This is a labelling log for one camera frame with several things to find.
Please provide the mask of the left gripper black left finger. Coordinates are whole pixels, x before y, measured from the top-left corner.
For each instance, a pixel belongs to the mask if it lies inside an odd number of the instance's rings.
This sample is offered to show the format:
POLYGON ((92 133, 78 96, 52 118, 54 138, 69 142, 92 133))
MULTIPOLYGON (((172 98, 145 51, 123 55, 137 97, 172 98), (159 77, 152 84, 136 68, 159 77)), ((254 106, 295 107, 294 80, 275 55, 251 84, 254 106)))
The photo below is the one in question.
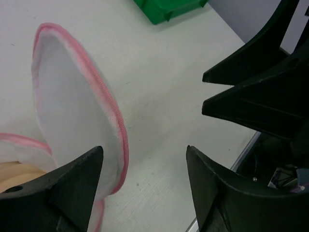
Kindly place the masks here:
POLYGON ((2 232, 85 232, 103 164, 96 146, 74 161, 0 195, 2 232))

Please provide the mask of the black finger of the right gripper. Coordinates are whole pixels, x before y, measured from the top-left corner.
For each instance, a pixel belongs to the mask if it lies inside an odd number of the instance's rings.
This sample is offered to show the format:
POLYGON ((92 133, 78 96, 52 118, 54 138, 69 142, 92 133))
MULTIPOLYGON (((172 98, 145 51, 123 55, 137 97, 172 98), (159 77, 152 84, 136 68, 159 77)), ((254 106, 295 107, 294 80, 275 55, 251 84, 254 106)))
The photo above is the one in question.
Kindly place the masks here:
POLYGON ((244 46, 210 68, 202 81, 236 85, 258 75, 285 59, 288 55, 281 43, 299 1, 282 0, 263 28, 244 46))
POLYGON ((282 139, 309 122, 309 60, 294 58, 203 102, 202 114, 282 139))

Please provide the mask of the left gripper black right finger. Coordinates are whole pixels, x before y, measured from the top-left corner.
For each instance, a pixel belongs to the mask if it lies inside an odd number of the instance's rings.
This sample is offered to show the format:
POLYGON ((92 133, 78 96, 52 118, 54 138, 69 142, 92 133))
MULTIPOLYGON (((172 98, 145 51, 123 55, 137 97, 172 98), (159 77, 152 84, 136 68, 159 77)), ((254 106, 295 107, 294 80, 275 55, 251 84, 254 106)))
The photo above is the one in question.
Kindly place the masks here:
POLYGON ((307 232, 309 194, 253 182, 216 163, 194 146, 186 162, 199 230, 218 221, 228 232, 307 232))

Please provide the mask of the beige bra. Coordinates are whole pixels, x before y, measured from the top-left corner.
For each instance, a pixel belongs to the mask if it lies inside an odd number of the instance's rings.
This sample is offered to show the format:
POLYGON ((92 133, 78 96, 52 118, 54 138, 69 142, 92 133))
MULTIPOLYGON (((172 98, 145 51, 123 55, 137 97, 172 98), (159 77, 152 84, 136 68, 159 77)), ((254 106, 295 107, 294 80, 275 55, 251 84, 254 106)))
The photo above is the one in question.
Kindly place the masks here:
POLYGON ((0 164, 0 192, 29 182, 46 174, 45 171, 29 164, 20 162, 5 162, 0 164))

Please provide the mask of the white mesh laundry bag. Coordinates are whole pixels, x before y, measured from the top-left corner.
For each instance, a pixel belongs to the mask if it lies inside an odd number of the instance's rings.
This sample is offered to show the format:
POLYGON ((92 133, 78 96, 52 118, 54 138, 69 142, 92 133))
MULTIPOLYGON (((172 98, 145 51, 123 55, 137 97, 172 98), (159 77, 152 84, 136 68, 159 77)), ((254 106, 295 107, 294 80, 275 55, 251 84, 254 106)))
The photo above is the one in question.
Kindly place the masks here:
POLYGON ((79 42, 60 25, 41 24, 32 55, 32 88, 44 141, 0 135, 0 163, 29 163, 46 173, 96 146, 103 164, 87 232, 101 228, 104 201, 124 183, 128 140, 108 82, 79 42))

